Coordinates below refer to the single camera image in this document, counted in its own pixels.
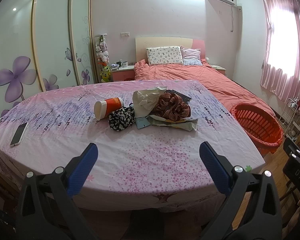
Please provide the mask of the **pink nightstand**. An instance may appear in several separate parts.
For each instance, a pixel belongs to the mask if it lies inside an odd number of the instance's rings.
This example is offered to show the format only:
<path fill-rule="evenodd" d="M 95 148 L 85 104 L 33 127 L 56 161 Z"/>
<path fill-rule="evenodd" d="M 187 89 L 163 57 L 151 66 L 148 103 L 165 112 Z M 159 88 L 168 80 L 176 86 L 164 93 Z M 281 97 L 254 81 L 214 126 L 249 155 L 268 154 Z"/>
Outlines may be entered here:
<path fill-rule="evenodd" d="M 219 65 L 215 65 L 215 64 L 211 64 L 210 65 L 213 69 L 217 70 L 219 73 L 223 74 L 226 76 L 226 69 L 219 66 Z"/>
<path fill-rule="evenodd" d="M 134 65 L 112 69 L 111 78 L 114 82 L 135 80 Z"/>

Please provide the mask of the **beige paper bag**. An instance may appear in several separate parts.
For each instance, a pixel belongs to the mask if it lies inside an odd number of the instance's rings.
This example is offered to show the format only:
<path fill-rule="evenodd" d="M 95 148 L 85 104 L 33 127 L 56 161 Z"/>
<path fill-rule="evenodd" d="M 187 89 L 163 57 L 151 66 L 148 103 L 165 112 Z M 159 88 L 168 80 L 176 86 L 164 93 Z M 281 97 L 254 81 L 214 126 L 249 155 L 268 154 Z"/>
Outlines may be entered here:
<path fill-rule="evenodd" d="M 133 93 L 133 108 L 136 118 L 146 117 L 157 105 L 162 94 L 166 92 L 166 86 L 137 90 Z"/>

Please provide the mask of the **pink striped pillow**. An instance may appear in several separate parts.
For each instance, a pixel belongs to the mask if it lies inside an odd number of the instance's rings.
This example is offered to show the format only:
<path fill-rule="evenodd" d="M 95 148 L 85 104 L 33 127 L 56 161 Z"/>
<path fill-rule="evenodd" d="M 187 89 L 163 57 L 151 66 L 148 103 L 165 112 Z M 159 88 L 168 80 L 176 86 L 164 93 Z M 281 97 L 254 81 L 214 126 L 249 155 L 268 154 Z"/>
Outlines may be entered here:
<path fill-rule="evenodd" d="M 183 65 L 186 66 L 201 66 L 201 50 L 193 48 L 185 48 L 181 46 L 181 55 L 183 58 Z"/>

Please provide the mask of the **wall light switch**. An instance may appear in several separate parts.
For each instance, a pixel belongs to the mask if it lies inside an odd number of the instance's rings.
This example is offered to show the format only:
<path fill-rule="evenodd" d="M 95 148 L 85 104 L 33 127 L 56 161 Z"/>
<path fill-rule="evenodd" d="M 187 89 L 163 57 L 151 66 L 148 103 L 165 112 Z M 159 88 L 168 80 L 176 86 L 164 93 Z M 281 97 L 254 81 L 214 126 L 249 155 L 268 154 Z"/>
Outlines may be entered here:
<path fill-rule="evenodd" d="M 120 37 L 129 37 L 129 36 L 130 36 L 129 32 L 120 33 Z"/>

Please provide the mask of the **orange white paper cup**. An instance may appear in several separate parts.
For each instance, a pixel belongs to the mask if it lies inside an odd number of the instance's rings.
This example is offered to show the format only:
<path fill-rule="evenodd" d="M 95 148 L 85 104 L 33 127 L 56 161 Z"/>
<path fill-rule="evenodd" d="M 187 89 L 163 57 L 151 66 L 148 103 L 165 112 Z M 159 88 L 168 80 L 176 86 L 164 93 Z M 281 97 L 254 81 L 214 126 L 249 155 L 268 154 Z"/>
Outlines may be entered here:
<path fill-rule="evenodd" d="M 121 98 L 110 98 L 97 101 L 94 105 L 94 114 L 97 121 L 106 118 L 111 112 L 116 111 L 124 106 Z"/>

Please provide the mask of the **orange plastic laundry basket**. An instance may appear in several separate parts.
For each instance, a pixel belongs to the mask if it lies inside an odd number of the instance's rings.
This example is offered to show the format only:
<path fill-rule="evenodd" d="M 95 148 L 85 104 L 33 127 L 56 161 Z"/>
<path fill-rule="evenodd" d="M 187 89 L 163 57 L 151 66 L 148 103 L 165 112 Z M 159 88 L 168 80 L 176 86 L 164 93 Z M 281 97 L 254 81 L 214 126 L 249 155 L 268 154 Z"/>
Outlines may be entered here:
<path fill-rule="evenodd" d="M 283 141 L 283 129 L 277 120 L 254 105 L 239 103 L 230 113 L 245 130 L 261 155 L 274 154 Z"/>

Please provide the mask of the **pink right nightstand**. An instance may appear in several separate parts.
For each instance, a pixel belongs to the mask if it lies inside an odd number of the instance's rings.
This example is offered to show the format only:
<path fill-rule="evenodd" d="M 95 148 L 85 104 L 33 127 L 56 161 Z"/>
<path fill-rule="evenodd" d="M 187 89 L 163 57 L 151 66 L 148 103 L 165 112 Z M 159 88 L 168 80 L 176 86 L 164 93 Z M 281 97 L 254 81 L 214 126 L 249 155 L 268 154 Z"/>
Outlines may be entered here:
<path fill-rule="evenodd" d="M 219 65 L 215 65 L 215 64 L 211 64 L 210 65 L 213 69 L 217 70 L 219 73 L 223 74 L 226 76 L 226 69 L 219 66 Z"/>

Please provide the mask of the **sliding wardrobe with flowers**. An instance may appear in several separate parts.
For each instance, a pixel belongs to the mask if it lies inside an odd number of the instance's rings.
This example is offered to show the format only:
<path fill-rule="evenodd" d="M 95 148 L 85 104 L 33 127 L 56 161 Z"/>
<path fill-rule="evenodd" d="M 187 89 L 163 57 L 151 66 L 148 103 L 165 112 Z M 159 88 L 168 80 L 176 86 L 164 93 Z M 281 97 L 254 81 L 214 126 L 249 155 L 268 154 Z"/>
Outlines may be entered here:
<path fill-rule="evenodd" d="M 91 0 L 0 0 L 0 118 L 37 93 L 96 81 Z"/>

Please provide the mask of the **pink floral tablecloth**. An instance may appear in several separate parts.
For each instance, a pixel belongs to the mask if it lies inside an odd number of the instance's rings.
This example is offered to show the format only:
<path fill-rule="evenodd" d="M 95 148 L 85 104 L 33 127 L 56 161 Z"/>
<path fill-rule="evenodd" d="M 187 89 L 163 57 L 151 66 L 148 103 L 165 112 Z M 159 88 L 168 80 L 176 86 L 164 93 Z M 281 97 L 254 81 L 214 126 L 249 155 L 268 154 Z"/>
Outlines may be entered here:
<path fill-rule="evenodd" d="M 119 97 L 128 105 L 135 91 L 158 86 L 192 99 L 196 131 L 130 126 L 116 132 L 107 120 L 96 120 L 95 102 Z M 25 122 L 28 126 L 20 144 L 11 147 L 14 133 Z M 0 118 L 0 173 L 21 185 L 28 171 L 50 173 L 95 143 L 98 160 L 75 197 L 79 207 L 183 209 L 218 193 L 199 157 L 205 141 L 246 171 L 259 172 L 264 165 L 240 124 L 198 81 L 125 81 L 63 88 L 34 95 Z"/>

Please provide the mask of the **brown plaid scrunchie cloth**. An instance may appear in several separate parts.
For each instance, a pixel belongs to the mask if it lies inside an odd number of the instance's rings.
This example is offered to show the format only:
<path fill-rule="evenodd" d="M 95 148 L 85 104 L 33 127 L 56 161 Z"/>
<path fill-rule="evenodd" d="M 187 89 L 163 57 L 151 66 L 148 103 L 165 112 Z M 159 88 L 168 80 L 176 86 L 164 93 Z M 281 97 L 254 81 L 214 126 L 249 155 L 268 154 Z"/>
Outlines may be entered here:
<path fill-rule="evenodd" d="M 180 121 L 191 116 L 191 108 L 175 93 L 164 93 L 153 109 L 154 114 L 171 121 Z"/>

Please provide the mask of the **beige and pink headboard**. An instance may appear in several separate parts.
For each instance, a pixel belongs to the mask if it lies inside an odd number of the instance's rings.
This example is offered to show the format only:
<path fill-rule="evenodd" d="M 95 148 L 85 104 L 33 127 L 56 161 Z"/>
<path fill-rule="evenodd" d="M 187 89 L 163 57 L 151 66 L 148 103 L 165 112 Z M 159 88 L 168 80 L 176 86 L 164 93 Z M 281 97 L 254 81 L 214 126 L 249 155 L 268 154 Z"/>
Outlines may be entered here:
<path fill-rule="evenodd" d="M 201 58 L 206 58 L 204 40 L 183 37 L 136 37 L 136 62 L 147 59 L 146 48 L 166 46 L 183 46 L 185 48 L 200 49 Z"/>

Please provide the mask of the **hanging plush toy stack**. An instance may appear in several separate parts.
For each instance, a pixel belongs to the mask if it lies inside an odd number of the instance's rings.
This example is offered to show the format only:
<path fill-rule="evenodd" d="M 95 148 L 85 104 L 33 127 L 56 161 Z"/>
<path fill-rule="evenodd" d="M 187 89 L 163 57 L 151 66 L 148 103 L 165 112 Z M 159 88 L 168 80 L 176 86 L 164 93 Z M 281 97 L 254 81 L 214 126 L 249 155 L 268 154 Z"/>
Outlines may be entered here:
<path fill-rule="evenodd" d="M 100 34 L 95 36 L 95 56 L 97 62 L 96 70 L 100 82 L 111 81 L 109 51 L 106 38 L 107 34 Z"/>

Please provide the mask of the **black white floral cloth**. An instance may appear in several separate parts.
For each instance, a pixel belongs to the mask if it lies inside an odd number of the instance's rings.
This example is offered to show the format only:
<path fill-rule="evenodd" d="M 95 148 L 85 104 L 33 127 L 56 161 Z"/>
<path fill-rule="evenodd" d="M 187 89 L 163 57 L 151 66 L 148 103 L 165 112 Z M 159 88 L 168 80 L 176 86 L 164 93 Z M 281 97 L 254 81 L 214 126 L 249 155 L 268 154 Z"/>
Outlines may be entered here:
<path fill-rule="evenodd" d="M 135 111 L 133 106 L 121 107 L 108 116 L 108 123 L 112 130 L 121 132 L 135 123 Z"/>

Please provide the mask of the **pink window curtain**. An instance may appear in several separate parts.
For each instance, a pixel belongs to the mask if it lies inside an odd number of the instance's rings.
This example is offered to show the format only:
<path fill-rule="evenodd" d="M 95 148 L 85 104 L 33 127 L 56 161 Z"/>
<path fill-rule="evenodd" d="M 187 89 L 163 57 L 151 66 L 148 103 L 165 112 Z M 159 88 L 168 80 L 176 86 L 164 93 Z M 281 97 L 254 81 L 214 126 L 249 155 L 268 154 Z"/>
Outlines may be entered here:
<path fill-rule="evenodd" d="M 281 101 L 300 94 L 300 3 L 263 0 L 266 53 L 260 85 Z"/>

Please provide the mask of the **paper wrapper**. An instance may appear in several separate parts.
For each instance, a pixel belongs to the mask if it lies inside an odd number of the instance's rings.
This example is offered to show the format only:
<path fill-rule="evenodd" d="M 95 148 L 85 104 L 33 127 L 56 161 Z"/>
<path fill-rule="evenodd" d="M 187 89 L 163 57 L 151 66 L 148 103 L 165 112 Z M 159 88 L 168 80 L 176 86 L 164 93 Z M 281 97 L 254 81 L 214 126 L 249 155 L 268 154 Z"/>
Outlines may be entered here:
<path fill-rule="evenodd" d="M 160 127 L 172 127 L 183 129 L 185 131 L 196 131 L 198 119 L 185 118 L 179 121 L 172 121 L 170 119 L 165 119 L 156 115 L 148 115 L 147 117 L 140 117 L 135 119 L 136 126 L 138 129 L 148 127 L 150 125 L 160 126 Z"/>

